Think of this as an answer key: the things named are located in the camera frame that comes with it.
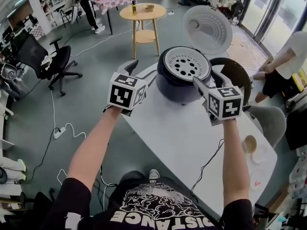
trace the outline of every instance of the gray floor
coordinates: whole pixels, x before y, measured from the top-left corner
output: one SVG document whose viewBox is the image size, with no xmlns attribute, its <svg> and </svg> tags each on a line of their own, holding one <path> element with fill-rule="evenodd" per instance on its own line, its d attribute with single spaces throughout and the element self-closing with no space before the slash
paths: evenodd
<svg viewBox="0 0 307 230">
<path fill-rule="evenodd" d="M 179 7 L 177 1 L 150 0 L 150 2 L 162 3 L 165 7 L 170 8 L 168 11 L 175 13 L 157 22 L 161 52 L 171 46 L 188 46 L 181 32 L 181 18 L 188 7 Z M 114 35 L 132 29 L 132 22 L 121 19 L 116 9 L 110 12 L 110 16 Z M 68 25 L 67 28 L 61 26 L 47 37 L 42 38 L 40 43 L 49 52 L 52 52 L 53 48 L 48 45 L 50 41 L 61 35 L 63 37 L 60 41 L 61 46 L 72 35 L 81 32 L 67 43 L 71 46 L 71 54 L 76 55 L 110 36 L 106 16 L 103 16 L 103 20 L 106 30 L 99 35 L 95 35 L 89 30 L 82 32 L 89 29 L 86 18 L 82 17 L 79 24 Z M 72 67 L 71 71 L 81 72 L 83 77 L 64 79 L 65 97 L 60 97 L 58 85 L 55 84 L 53 95 L 56 126 L 61 128 L 66 123 L 72 123 L 76 133 L 84 131 L 88 134 L 106 106 L 108 84 L 113 72 L 120 64 L 132 59 L 131 32 L 111 38 L 72 59 L 79 64 Z M 137 59 L 139 64 L 133 73 L 134 75 L 158 61 L 155 44 L 137 45 Z M 24 84 L 27 86 L 25 91 L 31 89 L 36 82 L 37 78 L 34 72 L 28 71 L 24 77 Z M 15 116 L 9 119 L 7 125 L 7 140 L 15 144 L 15 147 L 8 150 L 7 156 L 12 159 L 22 158 L 27 165 L 28 177 L 32 174 L 33 168 L 40 163 L 53 130 L 53 107 L 51 93 L 47 85 L 47 80 L 41 81 L 25 99 L 13 103 L 12 110 L 15 112 Z M 255 83 L 255 85 L 253 95 L 261 89 L 262 83 Z M 265 101 L 264 104 L 281 106 L 282 100 L 280 97 L 275 97 Z M 67 172 L 70 160 L 82 140 L 83 137 L 73 138 L 72 130 L 69 127 L 58 140 L 51 141 L 44 164 L 37 169 L 33 181 L 30 184 L 22 185 L 28 197 L 35 196 L 38 191 L 47 195 L 51 187 L 56 190 L 56 193 L 59 191 L 60 184 L 57 181 L 57 175 L 60 169 Z M 278 163 L 267 189 L 260 198 L 262 204 L 268 202 L 279 186 L 287 180 L 288 174 L 296 162 L 295 154 L 289 151 L 285 140 L 276 148 L 276 152 L 278 153 Z M 134 133 L 126 121 L 120 118 L 104 159 L 104 180 L 107 183 L 118 183 L 126 172 L 138 170 L 148 173 L 151 168 L 156 168 L 162 175 L 178 181 Z M 64 174 L 59 177 L 61 181 L 64 178 Z M 110 195 L 111 192 L 112 189 L 108 189 L 106 194 Z M 96 194 L 97 191 L 94 189 L 91 214 L 101 212 Z"/>
</svg>

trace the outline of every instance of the pink patterned tablecloth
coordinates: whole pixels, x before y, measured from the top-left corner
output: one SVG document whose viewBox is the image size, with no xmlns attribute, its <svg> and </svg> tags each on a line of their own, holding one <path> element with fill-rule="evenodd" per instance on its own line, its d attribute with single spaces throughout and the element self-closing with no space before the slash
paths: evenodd
<svg viewBox="0 0 307 230">
<path fill-rule="evenodd" d="M 38 24 L 33 27 L 30 34 L 33 34 L 33 36 L 35 37 L 36 40 L 40 39 L 42 36 L 45 35 L 42 27 Z"/>
<path fill-rule="evenodd" d="M 95 0 L 96 5 L 101 10 L 102 14 L 105 14 L 109 9 L 115 8 L 119 5 L 132 4 L 132 1 L 136 0 Z"/>
</svg>

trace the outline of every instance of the round wooden table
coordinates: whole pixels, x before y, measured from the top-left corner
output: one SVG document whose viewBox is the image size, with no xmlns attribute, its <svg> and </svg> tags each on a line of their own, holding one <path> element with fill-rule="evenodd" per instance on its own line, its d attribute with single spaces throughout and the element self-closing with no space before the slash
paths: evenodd
<svg viewBox="0 0 307 230">
<path fill-rule="evenodd" d="M 147 12 L 146 5 L 154 5 L 152 12 Z M 136 59 L 136 43 L 147 44 L 155 41 L 158 55 L 160 55 L 157 26 L 155 20 L 166 14 L 166 8 L 155 3 L 139 3 L 136 4 L 136 14 L 132 13 L 132 6 L 128 6 L 120 11 L 120 16 L 124 19 L 133 21 L 133 58 Z M 154 30 L 144 30 L 144 21 L 152 20 Z M 142 29 L 136 31 L 136 21 L 142 22 Z"/>
</svg>

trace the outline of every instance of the rice cooker lid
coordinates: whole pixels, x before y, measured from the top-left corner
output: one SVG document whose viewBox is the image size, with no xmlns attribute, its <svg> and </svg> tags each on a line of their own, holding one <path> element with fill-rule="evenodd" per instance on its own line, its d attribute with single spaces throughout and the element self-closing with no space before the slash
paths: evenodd
<svg viewBox="0 0 307 230">
<path fill-rule="evenodd" d="M 228 19 L 217 9 L 198 5 L 182 17 L 181 30 L 189 44 L 205 55 L 225 52 L 232 41 L 232 28 Z"/>
<path fill-rule="evenodd" d="M 199 51 L 184 46 L 170 48 L 164 55 L 165 68 L 175 77 L 193 82 L 206 79 L 211 72 L 208 59 Z"/>
</svg>

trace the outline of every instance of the black shorts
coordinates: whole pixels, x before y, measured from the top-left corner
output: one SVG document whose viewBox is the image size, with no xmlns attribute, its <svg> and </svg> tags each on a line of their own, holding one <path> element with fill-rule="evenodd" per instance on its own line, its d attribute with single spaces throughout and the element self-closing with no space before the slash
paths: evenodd
<svg viewBox="0 0 307 230">
<path fill-rule="evenodd" d="M 276 93 L 283 90 L 286 82 L 287 79 L 280 75 L 276 70 L 271 73 L 266 73 L 262 93 L 272 98 Z"/>
</svg>

